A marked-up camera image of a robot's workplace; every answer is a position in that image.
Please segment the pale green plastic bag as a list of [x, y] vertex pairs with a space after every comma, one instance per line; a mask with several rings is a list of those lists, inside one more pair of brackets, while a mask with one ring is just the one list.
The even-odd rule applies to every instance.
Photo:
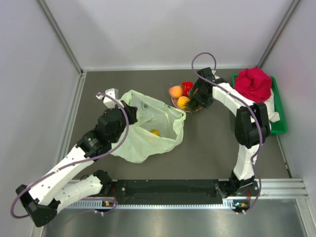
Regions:
[[[129, 126], [127, 138], [112, 155], [142, 163], [149, 156], [170, 152], [182, 143], [184, 111], [134, 90], [122, 95], [121, 100], [137, 107], [138, 122]], [[160, 137], [150, 132], [153, 129], [160, 132]]]

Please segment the aluminium frame rail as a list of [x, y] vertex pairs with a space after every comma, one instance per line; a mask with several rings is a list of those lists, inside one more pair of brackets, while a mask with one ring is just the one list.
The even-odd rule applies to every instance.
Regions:
[[39, 178], [68, 152], [84, 81], [84, 74], [62, 75], [39, 89], [42, 128], [39, 129], [40, 155], [35, 165]]

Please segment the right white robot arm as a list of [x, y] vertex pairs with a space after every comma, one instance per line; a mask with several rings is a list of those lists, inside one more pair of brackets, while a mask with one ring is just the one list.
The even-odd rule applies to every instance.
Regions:
[[243, 195], [254, 182], [257, 155], [271, 133], [267, 107], [242, 96], [225, 79], [215, 76], [211, 68], [198, 70], [196, 75], [198, 80], [189, 93], [196, 103], [208, 108], [216, 100], [235, 116], [237, 162], [229, 182], [217, 183], [215, 189], [223, 198]]

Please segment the pink plate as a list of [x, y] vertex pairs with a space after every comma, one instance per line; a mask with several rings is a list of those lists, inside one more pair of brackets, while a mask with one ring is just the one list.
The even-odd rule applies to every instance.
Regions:
[[180, 96], [179, 98], [171, 97], [173, 105], [186, 113], [194, 113], [202, 109], [202, 104], [195, 97]]

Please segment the yellow orange fruit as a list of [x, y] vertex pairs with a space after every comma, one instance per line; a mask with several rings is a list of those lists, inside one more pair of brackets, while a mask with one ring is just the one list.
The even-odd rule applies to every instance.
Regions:
[[189, 103], [190, 103], [190, 98], [186, 96], [181, 96], [178, 98], [176, 105], [179, 109], [184, 111], [188, 109]]

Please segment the red bell pepper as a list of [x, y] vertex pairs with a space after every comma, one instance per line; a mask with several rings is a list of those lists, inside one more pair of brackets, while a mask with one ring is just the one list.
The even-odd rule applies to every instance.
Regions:
[[181, 84], [181, 87], [183, 89], [183, 96], [189, 97], [188, 93], [190, 92], [190, 90], [192, 89], [192, 87], [194, 86], [194, 84], [191, 81], [185, 81]]

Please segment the toy pineapple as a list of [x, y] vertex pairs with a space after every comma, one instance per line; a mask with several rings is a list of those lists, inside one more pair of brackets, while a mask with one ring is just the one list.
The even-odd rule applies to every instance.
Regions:
[[188, 109], [185, 111], [190, 112], [192, 114], [202, 108], [202, 104], [197, 100], [197, 95], [197, 92], [195, 92], [192, 95], [189, 95], [190, 103]]

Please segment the white cloth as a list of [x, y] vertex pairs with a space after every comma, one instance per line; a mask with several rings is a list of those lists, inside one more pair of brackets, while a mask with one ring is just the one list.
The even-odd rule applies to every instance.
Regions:
[[274, 93], [273, 90], [270, 89], [270, 97], [264, 102], [267, 107], [268, 117], [270, 122], [278, 122], [280, 121], [280, 115], [275, 110], [275, 101], [274, 101]]

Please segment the green plastic tray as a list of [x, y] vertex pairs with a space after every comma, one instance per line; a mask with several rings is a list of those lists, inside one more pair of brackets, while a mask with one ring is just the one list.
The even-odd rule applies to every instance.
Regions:
[[286, 119], [285, 119], [285, 115], [284, 115], [284, 111], [283, 111], [283, 107], [282, 107], [281, 98], [279, 95], [277, 81], [274, 77], [271, 77], [271, 80], [272, 80], [271, 89], [273, 90], [273, 93], [274, 93], [275, 110], [280, 115], [280, 121], [275, 122], [275, 123], [270, 122], [271, 123], [271, 135], [277, 136], [277, 135], [285, 134], [287, 132], [287, 124], [286, 124]]

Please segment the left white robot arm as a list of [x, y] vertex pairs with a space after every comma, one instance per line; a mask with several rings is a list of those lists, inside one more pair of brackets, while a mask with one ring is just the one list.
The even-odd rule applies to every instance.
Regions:
[[96, 126], [85, 133], [44, 177], [16, 189], [22, 206], [36, 227], [45, 226], [74, 202], [94, 195], [106, 196], [113, 190], [113, 181], [103, 170], [97, 170], [77, 183], [69, 182], [101, 156], [108, 155], [114, 143], [122, 145], [120, 138], [127, 136], [125, 129], [138, 121], [137, 110], [124, 101], [106, 109]]

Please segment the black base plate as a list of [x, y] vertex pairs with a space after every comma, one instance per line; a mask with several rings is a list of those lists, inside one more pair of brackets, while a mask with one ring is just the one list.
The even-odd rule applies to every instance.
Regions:
[[106, 197], [114, 197], [121, 205], [202, 205], [221, 204], [223, 198], [249, 196], [258, 193], [257, 182], [238, 191], [231, 187], [228, 180], [117, 180]]

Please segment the red cloth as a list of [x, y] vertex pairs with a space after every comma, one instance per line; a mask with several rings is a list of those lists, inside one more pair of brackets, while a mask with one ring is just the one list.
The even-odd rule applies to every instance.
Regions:
[[235, 78], [234, 89], [256, 103], [265, 102], [271, 96], [272, 79], [260, 68], [247, 68]]

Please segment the pink peach fruit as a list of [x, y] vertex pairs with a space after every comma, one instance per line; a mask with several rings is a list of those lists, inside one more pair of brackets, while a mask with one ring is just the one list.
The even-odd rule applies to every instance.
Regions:
[[183, 96], [183, 88], [180, 85], [171, 87], [168, 92], [169, 95], [174, 99], [178, 99], [179, 97]]

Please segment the orange green mango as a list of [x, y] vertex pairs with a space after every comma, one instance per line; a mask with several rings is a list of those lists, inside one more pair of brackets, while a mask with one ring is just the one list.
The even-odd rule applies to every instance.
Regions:
[[156, 135], [156, 136], [160, 137], [160, 132], [159, 132], [158, 130], [153, 129], [153, 130], [151, 130], [150, 132], [151, 132], [153, 135]]

